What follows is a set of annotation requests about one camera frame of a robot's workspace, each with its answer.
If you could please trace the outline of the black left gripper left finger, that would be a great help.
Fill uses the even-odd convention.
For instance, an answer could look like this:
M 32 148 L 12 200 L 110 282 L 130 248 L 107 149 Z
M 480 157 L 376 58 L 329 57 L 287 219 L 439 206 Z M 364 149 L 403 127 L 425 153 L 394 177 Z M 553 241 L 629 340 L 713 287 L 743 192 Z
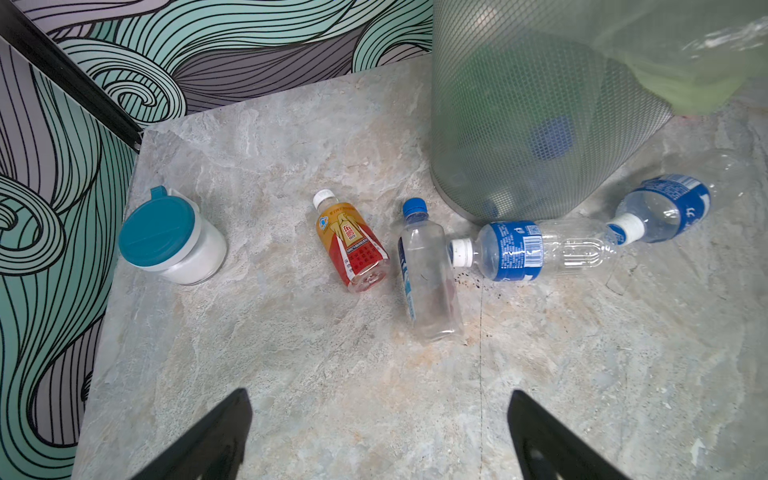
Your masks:
M 234 390 L 134 477 L 236 478 L 244 460 L 252 417 L 247 390 Z

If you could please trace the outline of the red yellow label tea bottle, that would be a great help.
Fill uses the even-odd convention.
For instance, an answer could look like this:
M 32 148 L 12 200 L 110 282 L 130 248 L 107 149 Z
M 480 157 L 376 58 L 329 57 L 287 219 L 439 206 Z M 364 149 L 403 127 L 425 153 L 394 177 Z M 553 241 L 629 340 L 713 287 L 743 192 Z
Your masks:
M 347 289 L 360 293 L 383 280 L 390 255 L 360 212 L 328 189 L 314 195 L 313 205 L 318 237 Z

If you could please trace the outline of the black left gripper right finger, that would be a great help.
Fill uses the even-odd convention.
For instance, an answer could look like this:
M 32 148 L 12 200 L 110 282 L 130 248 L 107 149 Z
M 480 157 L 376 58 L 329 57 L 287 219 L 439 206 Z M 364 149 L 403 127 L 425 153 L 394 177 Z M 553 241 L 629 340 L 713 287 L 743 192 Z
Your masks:
M 523 390 L 511 395 L 507 423 L 525 480 L 629 479 Z

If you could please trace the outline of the clear bottle blue chinese label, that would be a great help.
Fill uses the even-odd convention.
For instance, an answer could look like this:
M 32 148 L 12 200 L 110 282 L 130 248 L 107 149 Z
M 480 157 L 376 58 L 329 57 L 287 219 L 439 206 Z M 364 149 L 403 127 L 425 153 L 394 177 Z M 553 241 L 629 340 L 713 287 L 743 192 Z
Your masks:
M 753 179 L 753 162 L 733 150 L 673 155 L 622 199 L 607 227 L 620 245 L 665 242 L 742 197 Z

